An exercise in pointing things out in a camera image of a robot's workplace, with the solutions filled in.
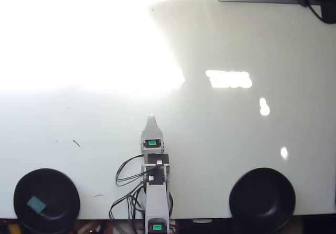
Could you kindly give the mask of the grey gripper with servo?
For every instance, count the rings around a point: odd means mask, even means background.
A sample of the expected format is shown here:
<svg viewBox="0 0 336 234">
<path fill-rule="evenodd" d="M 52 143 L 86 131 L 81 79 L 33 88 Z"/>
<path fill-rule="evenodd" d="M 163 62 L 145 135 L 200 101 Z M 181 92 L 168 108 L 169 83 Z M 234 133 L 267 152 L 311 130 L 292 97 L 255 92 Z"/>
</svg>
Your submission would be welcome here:
<svg viewBox="0 0 336 234">
<path fill-rule="evenodd" d="M 143 154 L 164 153 L 165 141 L 160 130 L 155 115 L 150 114 L 141 135 L 141 152 Z"/>
</svg>

